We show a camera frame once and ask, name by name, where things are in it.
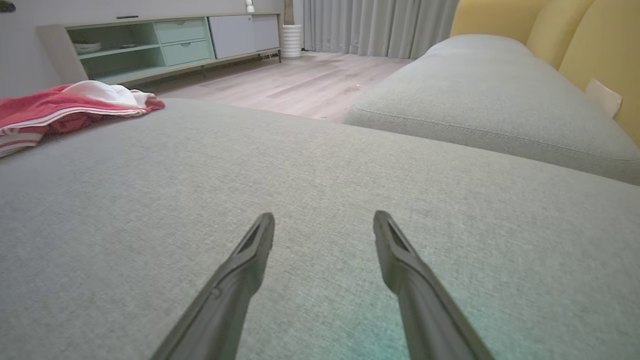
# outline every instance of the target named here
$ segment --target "curtain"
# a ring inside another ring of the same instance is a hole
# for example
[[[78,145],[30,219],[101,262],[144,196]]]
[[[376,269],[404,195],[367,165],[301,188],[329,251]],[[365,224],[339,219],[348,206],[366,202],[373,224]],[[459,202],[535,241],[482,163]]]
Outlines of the curtain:
[[[458,0],[305,0],[305,49],[416,59],[449,37]]]

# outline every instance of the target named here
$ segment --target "yellow sofa backrest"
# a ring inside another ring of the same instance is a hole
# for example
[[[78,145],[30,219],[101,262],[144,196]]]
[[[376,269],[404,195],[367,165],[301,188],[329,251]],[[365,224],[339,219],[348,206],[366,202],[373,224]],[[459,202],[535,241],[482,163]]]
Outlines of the yellow sofa backrest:
[[[550,0],[540,10],[527,40],[533,55],[558,69],[575,30],[593,1]]]
[[[525,44],[540,8],[548,0],[460,0],[451,36],[491,34]]]
[[[640,145],[640,0],[596,0],[559,71],[582,90],[594,78],[621,95],[615,119]]]

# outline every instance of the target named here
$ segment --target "white wall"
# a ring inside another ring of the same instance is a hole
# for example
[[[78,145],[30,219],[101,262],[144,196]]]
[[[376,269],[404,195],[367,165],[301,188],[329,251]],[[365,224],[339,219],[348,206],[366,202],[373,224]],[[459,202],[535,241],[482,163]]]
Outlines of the white wall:
[[[305,28],[305,0],[293,0],[293,17],[296,25],[302,25]]]
[[[140,17],[245,12],[244,0],[14,0],[15,13],[0,13],[0,99],[60,85],[35,27]],[[284,10],[283,0],[254,0],[257,12]]]

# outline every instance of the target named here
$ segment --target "red towel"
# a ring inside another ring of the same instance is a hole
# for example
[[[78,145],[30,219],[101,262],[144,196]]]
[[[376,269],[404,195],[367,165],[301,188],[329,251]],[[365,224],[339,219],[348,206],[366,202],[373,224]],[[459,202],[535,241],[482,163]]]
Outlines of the red towel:
[[[0,158],[38,144],[46,132],[68,133],[106,115],[135,117],[163,109],[154,94],[81,81],[0,100]]]

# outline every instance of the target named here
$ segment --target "light wood laminate floor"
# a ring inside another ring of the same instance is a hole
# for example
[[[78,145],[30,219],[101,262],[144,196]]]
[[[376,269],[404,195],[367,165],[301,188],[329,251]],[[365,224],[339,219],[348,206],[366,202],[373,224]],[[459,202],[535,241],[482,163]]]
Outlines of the light wood laminate floor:
[[[244,63],[156,83],[161,99],[179,97],[342,122],[358,96],[408,59],[303,52],[300,59]]]

